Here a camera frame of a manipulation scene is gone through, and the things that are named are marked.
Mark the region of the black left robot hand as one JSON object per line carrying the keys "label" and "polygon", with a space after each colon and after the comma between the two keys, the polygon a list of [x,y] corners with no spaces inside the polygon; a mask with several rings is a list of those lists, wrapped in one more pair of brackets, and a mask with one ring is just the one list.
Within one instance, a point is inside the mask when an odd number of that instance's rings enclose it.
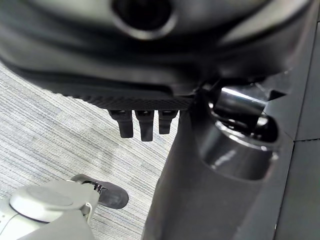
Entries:
{"label": "black left robot hand", "polygon": [[316,0],[3,0],[0,60],[38,87],[108,110],[122,138],[154,114],[177,135],[144,240],[235,240],[278,161],[264,110],[285,96]]}

